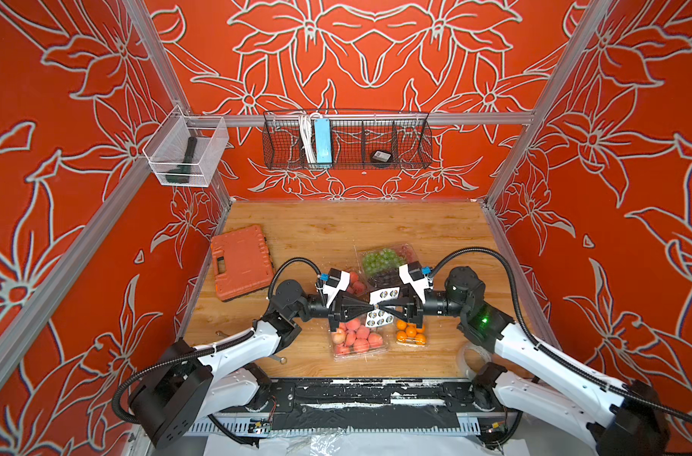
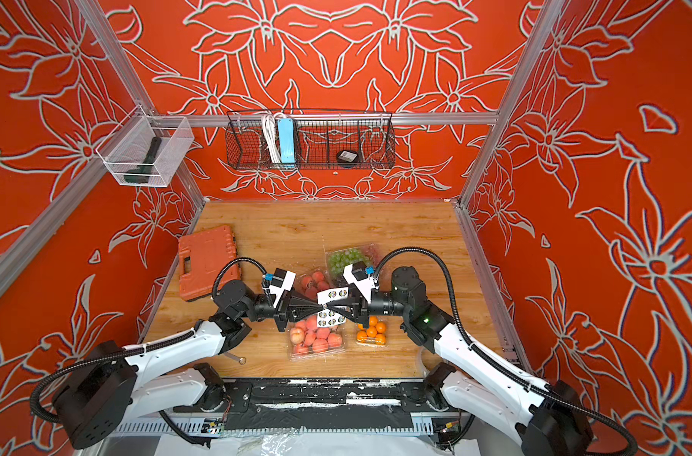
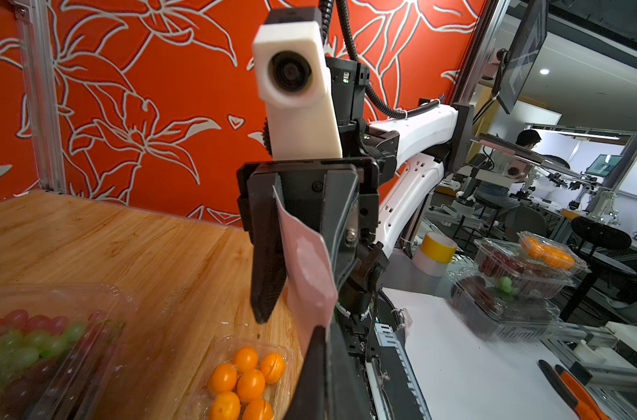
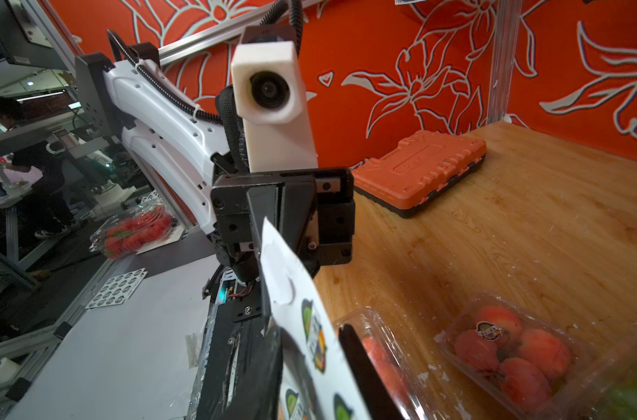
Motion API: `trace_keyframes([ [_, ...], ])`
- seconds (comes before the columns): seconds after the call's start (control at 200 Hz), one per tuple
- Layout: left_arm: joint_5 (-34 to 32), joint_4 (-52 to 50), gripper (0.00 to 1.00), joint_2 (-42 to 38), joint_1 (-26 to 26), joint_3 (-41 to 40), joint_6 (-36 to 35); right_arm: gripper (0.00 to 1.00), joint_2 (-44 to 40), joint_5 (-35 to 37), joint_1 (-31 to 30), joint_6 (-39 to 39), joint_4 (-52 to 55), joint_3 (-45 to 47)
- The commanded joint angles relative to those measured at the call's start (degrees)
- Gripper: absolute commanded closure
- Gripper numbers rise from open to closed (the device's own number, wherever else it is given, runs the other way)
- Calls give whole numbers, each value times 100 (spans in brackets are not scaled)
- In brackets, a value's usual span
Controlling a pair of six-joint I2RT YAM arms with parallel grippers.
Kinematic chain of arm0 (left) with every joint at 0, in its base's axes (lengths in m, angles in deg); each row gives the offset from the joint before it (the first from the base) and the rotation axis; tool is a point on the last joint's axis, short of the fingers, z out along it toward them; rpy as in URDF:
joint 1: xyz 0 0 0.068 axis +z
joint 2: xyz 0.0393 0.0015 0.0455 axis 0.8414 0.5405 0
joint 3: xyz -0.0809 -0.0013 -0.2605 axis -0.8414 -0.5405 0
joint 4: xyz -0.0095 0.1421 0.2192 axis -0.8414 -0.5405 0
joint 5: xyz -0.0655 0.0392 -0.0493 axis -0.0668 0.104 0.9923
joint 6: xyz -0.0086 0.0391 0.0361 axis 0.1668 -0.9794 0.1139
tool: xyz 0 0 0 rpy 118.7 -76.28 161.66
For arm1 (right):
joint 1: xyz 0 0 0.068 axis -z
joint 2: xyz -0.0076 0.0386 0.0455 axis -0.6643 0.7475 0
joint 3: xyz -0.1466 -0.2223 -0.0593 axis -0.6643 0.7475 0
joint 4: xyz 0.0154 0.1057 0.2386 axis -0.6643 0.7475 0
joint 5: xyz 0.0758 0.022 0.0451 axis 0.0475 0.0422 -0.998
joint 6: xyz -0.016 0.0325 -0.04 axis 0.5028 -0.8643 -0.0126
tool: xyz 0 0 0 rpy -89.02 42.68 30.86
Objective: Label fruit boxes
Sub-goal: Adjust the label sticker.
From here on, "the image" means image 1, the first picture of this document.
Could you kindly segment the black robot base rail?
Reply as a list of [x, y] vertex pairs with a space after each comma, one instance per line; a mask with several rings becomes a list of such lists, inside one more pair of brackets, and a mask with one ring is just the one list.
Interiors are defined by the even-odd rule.
[[479, 435], [505, 417], [473, 404], [466, 378], [276, 378], [257, 412], [216, 414], [233, 433], [295, 437], [312, 433]]

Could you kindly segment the fruit sticker sheet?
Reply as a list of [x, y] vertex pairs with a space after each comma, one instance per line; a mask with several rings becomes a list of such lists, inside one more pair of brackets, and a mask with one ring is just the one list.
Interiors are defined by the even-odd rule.
[[369, 294], [369, 304], [373, 309], [366, 314], [365, 326], [369, 329], [380, 328], [391, 325], [395, 322], [395, 317], [381, 308], [385, 301], [397, 299], [399, 297], [399, 288], [384, 288], [374, 290]]

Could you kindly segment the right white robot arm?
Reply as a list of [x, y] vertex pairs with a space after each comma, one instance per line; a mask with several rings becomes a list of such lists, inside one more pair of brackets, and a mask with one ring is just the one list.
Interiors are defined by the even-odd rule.
[[372, 305], [405, 322], [455, 317], [473, 345], [498, 355], [543, 381], [536, 386], [494, 363], [482, 368], [475, 385], [496, 402], [533, 415], [574, 435], [599, 455], [665, 455], [668, 420], [692, 425], [692, 416], [661, 404], [641, 381], [601, 374], [534, 336], [523, 317], [510, 317], [484, 298], [485, 285], [469, 267], [453, 269], [442, 290], [433, 271], [400, 269], [398, 286], [374, 291]]

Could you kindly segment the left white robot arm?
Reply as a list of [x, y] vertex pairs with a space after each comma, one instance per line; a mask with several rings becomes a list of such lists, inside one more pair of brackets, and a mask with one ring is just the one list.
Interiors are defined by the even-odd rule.
[[207, 415], [265, 405], [271, 381], [255, 363], [290, 346], [302, 331], [299, 320], [326, 318], [338, 327], [375, 308], [322, 281], [315, 294], [305, 294], [294, 279], [271, 285], [266, 312], [250, 328], [199, 347], [177, 341], [116, 389], [112, 410], [140, 426], [155, 448], [167, 448]]

